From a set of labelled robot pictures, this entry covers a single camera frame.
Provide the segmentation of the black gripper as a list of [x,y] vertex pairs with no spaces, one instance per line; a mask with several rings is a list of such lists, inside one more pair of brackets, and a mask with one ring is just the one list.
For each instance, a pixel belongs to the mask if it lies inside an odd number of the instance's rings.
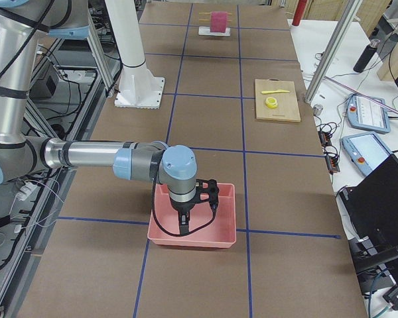
[[196,202],[193,199],[186,202],[179,202],[171,199],[170,203],[172,208],[178,212],[178,227],[180,235],[187,235],[189,233],[190,211],[194,208]]

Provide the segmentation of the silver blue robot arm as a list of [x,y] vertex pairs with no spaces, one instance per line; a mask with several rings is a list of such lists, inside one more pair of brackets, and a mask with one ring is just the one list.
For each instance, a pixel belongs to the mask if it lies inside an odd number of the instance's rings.
[[85,39],[86,1],[0,1],[0,184],[43,169],[110,166],[121,179],[166,184],[180,234],[190,235],[190,210],[199,202],[194,153],[163,142],[63,141],[21,131],[38,41]]

